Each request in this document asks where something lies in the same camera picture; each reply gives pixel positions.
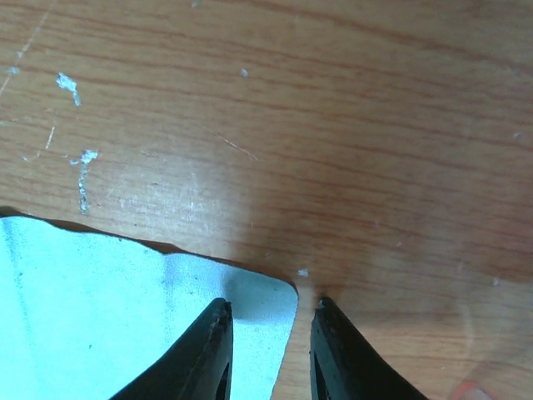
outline wood grain surface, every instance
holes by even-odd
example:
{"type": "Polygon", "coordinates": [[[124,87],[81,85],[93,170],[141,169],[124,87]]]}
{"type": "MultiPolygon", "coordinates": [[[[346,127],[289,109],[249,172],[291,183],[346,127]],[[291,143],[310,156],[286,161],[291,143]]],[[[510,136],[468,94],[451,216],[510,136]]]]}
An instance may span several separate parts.
{"type": "Polygon", "coordinates": [[[531,398],[531,38],[526,0],[0,0],[0,206],[293,282],[274,398],[323,293],[429,398],[531,398]]]}

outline paper sheet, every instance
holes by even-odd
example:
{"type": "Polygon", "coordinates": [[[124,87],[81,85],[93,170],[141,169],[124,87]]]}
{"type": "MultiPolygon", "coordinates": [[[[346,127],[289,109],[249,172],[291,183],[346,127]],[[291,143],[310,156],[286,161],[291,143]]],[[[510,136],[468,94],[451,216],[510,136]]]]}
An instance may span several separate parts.
{"type": "Polygon", "coordinates": [[[110,398],[217,297],[232,302],[231,399],[267,400],[296,314],[288,283],[134,241],[0,218],[0,398],[110,398]]]}

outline white paint fleck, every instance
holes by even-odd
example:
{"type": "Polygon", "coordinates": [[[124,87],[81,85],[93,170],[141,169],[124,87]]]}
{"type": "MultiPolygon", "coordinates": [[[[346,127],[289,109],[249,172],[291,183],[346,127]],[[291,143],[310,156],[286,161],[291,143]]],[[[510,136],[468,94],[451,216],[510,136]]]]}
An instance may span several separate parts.
{"type": "Polygon", "coordinates": [[[82,99],[77,93],[77,83],[74,81],[74,79],[68,77],[63,72],[60,72],[56,76],[56,84],[58,88],[68,90],[70,93],[72,93],[72,100],[77,107],[82,105],[82,99]]]}
{"type": "Polygon", "coordinates": [[[87,214],[89,209],[89,201],[87,199],[87,190],[85,189],[85,179],[89,172],[89,163],[98,157],[98,152],[94,150],[84,150],[79,159],[80,163],[80,178],[77,180],[77,186],[80,191],[80,211],[83,215],[87,214]]]}
{"type": "Polygon", "coordinates": [[[84,150],[80,162],[82,164],[89,164],[92,160],[95,160],[98,157],[98,152],[94,150],[84,150]]]}
{"type": "Polygon", "coordinates": [[[11,75],[18,75],[20,73],[20,68],[19,67],[10,67],[10,68],[6,69],[6,73],[9,73],[11,75]]]}

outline black tool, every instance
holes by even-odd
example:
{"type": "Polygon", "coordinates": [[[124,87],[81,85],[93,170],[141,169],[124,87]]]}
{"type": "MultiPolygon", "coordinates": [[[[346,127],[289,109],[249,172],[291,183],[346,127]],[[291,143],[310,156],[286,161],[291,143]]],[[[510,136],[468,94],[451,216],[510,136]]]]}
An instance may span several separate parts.
{"type": "Polygon", "coordinates": [[[380,357],[329,297],[311,324],[312,400],[426,400],[380,357]]]}
{"type": "Polygon", "coordinates": [[[232,359],[232,307],[216,298],[159,360],[112,400],[229,400],[232,359]]]}

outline scratch mark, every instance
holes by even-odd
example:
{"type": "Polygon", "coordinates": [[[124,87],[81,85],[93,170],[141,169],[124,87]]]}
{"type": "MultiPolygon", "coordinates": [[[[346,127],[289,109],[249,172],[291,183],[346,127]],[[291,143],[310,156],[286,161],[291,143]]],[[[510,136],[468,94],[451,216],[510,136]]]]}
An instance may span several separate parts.
{"type": "Polygon", "coordinates": [[[151,153],[151,152],[145,152],[144,150],[141,150],[141,154],[142,154],[143,156],[148,157],[148,158],[157,158],[157,155],[155,155],[155,154],[153,154],[153,153],[151,153]]]}
{"type": "Polygon", "coordinates": [[[45,150],[48,150],[48,148],[50,147],[50,143],[52,142],[54,132],[56,132],[55,125],[52,127],[52,129],[50,129],[50,134],[48,135],[47,145],[44,147],[45,150]]]}
{"type": "Polygon", "coordinates": [[[474,345],[474,326],[472,324],[472,317],[470,313],[470,307],[465,304],[459,304],[459,309],[461,312],[462,320],[463,320],[463,328],[465,329],[465,336],[466,336],[466,349],[465,349],[465,355],[463,359],[467,360],[470,357],[472,347],[474,345]]]}
{"type": "Polygon", "coordinates": [[[194,214],[196,212],[195,205],[194,205],[194,199],[198,197],[198,182],[197,182],[197,175],[192,170],[192,164],[189,161],[189,169],[191,170],[191,184],[189,185],[189,207],[188,207],[188,215],[187,215],[187,221],[192,221],[194,218],[194,214]]]}
{"type": "Polygon", "coordinates": [[[29,163],[30,161],[33,161],[35,158],[39,158],[39,157],[41,157],[41,151],[40,150],[33,157],[21,157],[21,159],[24,160],[25,162],[29,163]]]}
{"type": "MultiPolygon", "coordinates": [[[[17,52],[17,61],[15,62],[15,65],[13,65],[13,68],[18,68],[18,64],[21,62],[22,57],[24,57],[24,54],[32,46],[33,41],[35,40],[35,38],[37,37],[37,35],[41,31],[42,26],[47,21],[48,16],[50,15],[50,12],[52,11],[52,9],[55,7],[56,3],[57,3],[57,0],[52,0],[52,2],[50,3],[50,6],[48,7],[47,11],[42,16],[41,21],[39,22],[37,27],[35,29],[33,29],[33,32],[30,35],[30,38],[27,40],[26,44],[24,44],[24,46],[22,47],[20,52],[17,52]]],[[[3,95],[3,91],[6,90],[7,84],[11,80],[11,77],[12,77],[12,74],[9,74],[9,75],[6,76],[6,79],[3,81],[3,84],[0,87],[0,98],[3,95]]]]}
{"type": "Polygon", "coordinates": [[[257,157],[254,156],[252,153],[248,152],[246,149],[237,146],[234,142],[230,142],[225,137],[223,137],[220,133],[216,133],[215,131],[213,131],[209,127],[206,127],[203,123],[198,122],[198,121],[194,121],[194,122],[197,123],[198,125],[200,125],[201,127],[204,127],[205,129],[207,129],[212,135],[215,135],[217,138],[221,139],[225,144],[231,146],[232,148],[236,148],[240,152],[245,153],[252,161],[257,161],[257,157]]]}

